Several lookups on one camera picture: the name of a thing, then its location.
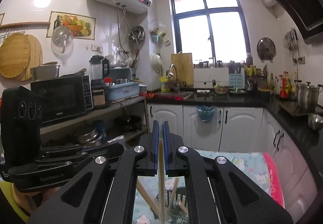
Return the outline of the green sleeve forearm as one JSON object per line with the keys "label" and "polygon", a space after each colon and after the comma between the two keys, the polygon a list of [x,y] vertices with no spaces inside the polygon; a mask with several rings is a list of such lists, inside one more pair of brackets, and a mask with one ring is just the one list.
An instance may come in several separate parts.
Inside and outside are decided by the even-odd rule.
{"label": "green sleeve forearm", "polygon": [[27,223],[28,215],[20,208],[14,199],[13,184],[1,180],[1,211],[5,216],[8,213],[6,219],[12,218],[14,223]]}

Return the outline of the person left hand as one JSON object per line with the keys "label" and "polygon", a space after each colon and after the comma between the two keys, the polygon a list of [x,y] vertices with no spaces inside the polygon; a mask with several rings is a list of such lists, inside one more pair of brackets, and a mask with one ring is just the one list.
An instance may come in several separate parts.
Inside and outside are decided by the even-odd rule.
{"label": "person left hand", "polygon": [[13,197],[20,208],[25,212],[32,214],[40,205],[45,203],[60,187],[44,189],[34,192],[21,192],[12,184]]}

